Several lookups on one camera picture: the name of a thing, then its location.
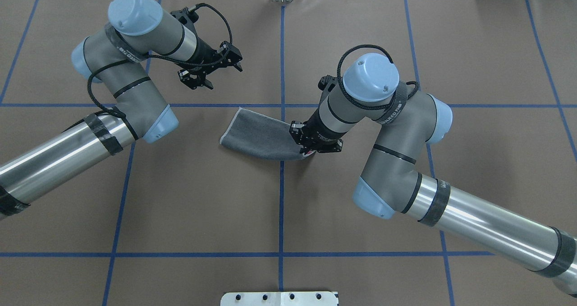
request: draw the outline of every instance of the white mounting plate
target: white mounting plate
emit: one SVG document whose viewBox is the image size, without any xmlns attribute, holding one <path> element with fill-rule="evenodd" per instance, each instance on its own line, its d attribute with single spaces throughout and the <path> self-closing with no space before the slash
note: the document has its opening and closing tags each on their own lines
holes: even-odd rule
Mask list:
<svg viewBox="0 0 577 306">
<path fill-rule="evenodd" d="M 220 306 L 339 306 L 338 296 L 338 292 L 226 293 Z"/>
</svg>

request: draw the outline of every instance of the blue cap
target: blue cap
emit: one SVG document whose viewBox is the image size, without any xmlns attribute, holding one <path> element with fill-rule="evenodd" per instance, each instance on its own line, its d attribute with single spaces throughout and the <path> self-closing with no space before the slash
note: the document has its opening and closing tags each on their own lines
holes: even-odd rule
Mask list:
<svg viewBox="0 0 577 306">
<path fill-rule="evenodd" d="M 390 219 L 395 214 L 395 210 L 383 201 L 362 177 L 359 177 L 353 201 L 359 208 L 379 218 Z"/>
<path fill-rule="evenodd" d="M 72 65 L 76 72 L 79 72 L 84 78 L 88 80 L 88 78 L 92 75 L 90 68 L 88 68 L 88 64 L 86 63 L 86 58 L 84 58 L 84 43 L 86 42 L 86 37 L 81 43 L 74 48 L 72 54 L 70 54 L 70 59 L 72 60 Z M 94 83 L 102 83 L 101 80 L 98 78 L 93 78 L 92 81 Z"/>
<path fill-rule="evenodd" d="M 160 24 L 163 9 L 156 0 L 114 0 L 109 5 L 109 21 L 120 33 L 140 36 Z"/>
<path fill-rule="evenodd" d="M 142 136 L 142 139 L 144 139 L 149 144 L 152 144 L 153 142 L 164 137 L 169 132 L 177 129 L 178 126 L 179 120 L 174 115 L 170 105 L 167 105 L 159 115 L 158 119 L 156 119 L 156 121 L 152 124 L 152 127 L 150 127 L 146 134 Z"/>
<path fill-rule="evenodd" d="M 344 89 L 353 98 L 364 102 L 378 102 L 395 93 L 398 70 L 384 55 L 364 54 L 343 75 Z"/>
<path fill-rule="evenodd" d="M 429 94 L 433 101 L 435 102 L 435 109 L 437 109 L 437 122 L 435 123 L 435 129 L 433 131 L 433 135 L 431 138 L 426 142 L 428 144 L 435 144 L 436 142 L 440 142 L 445 134 L 449 132 L 451 129 L 451 125 L 453 124 L 453 111 L 449 105 L 445 104 L 443 101 L 437 100 L 434 96 Z"/>
</svg>

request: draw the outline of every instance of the robotic arm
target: robotic arm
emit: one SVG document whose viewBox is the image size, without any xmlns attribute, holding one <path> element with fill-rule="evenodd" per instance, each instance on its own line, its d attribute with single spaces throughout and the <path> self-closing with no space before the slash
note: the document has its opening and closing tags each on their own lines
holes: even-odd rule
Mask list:
<svg viewBox="0 0 577 306">
<path fill-rule="evenodd" d="M 340 66 L 352 51 L 370 47 L 340 76 Z M 407 86 L 387 52 L 361 45 L 347 51 L 337 78 L 325 76 L 319 108 L 305 123 L 293 121 L 290 133 L 303 150 L 338 152 L 340 139 L 358 121 L 369 117 L 382 126 L 355 189 L 355 204 L 388 219 L 407 214 L 426 226 L 468 238 L 546 278 L 564 293 L 577 297 L 576 239 L 493 205 L 449 183 L 415 171 L 425 143 L 439 142 L 453 121 L 451 108 Z"/>
<path fill-rule="evenodd" d="M 218 13 L 229 30 L 229 41 L 217 50 L 194 29 L 196 10 L 203 6 Z M 104 29 L 72 52 L 74 67 L 88 79 L 88 92 L 101 111 L 0 166 L 0 220 L 139 138 L 151 143 L 175 130 L 179 121 L 139 62 L 150 57 L 174 62 L 183 68 L 181 82 L 192 89 L 212 88 L 206 75 L 218 68 L 242 71 L 243 57 L 232 45 L 229 24 L 208 4 L 168 13 L 155 0 L 114 0 L 108 15 Z M 105 83 L 118 103 L 112 109 L 101 105 L 91 82 Z"/>
</svg>

